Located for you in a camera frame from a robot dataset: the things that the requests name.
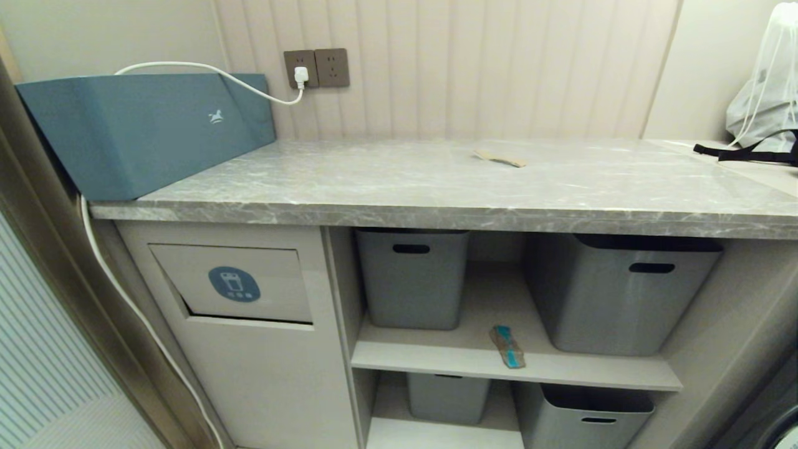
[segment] white mesh bag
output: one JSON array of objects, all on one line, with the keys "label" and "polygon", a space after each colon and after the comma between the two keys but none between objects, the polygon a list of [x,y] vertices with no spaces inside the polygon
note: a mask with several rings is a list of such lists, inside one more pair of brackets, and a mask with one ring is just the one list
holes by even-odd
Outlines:
[{"label": "white mesh bag", "polygon": [[[780,3],[770,16],[751,78],[726,110],[733,143],[749,146],[780,129],[798,128],[798,3]],[[793,133],[779,133],[757,147],[786,153]]]}]

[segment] wall outlet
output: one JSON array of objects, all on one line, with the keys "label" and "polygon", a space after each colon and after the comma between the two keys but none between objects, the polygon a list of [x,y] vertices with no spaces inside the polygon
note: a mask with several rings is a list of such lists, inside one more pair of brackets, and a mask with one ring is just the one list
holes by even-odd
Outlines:
[{"label": "wall outlet", "polygon": [[305,87],[318,87],[318,74],[316,72],[316,58],[313,50],[296,50],[282,53],[286,59],[286,73],[288,73],[288,83],[292,89],[298,89],[297,82],[294,80],[295,67],[307,67],[308,80]]},{"label": "wall outlet", "polygon": [[316,50],[318,85],[321,87],[347,87],[349,82],[349,59],[345,48]]}]

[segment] marble countertop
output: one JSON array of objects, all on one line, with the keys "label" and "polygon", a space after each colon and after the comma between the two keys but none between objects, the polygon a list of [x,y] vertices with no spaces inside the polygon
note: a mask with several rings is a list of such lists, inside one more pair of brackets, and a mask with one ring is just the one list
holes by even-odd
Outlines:
[{"label": "marble countertop", "polygon": [[[136,201],[94,202],[91,211],[113,220],[798,240],[798,169],[774,169],[778,182],[769,185],[766,168],[757,168],[760,179],[747,177],[669,145],[279,141]],[[527,165],[484,161],[476,149]]]}]

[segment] cabinet door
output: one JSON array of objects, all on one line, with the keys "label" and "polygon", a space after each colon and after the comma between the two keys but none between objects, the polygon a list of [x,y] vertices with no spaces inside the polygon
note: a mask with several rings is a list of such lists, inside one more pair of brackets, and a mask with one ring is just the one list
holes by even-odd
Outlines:
[{"label": "cabinet door", "polygon": [[[358,447],[319,228],[117,226],[236,445]],[[217,266],[251,274],[262,298],[277,307],[264,302],[242,314],[237,306],[258,301],[227,300],[214,291],[208,273]],[[286,322],[285,311],[301,319]]]}]

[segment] small cardboard scrap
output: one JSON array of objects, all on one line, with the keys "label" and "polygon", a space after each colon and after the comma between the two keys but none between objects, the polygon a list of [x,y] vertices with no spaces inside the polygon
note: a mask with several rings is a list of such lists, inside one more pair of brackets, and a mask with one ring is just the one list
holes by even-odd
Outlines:
[{"label": "small cardboard scrap", "polygon": [[487,151],[485,151],[483,149],[475,149],[474,150],[474,154],[479,159],[482,159],[484,161],[499,162],[500,164],[512,165],[513,167],[517,167],[519,169],[521,167],[526,167],[527,166],[527,162],[526,161],[521,161],[520,159],[510,159],[508,157],[496,156],[495,154],[488,153]]},{"label": "small cardboard scrap", "polygon": [[490,336],[493,344],[499,349],[507,368],[517,369],[527,366],[527,362],[523,359],[523,351],[516,343],[516,339],[512,338],[512,332],[508,326],[501,324],[493,326]]}]

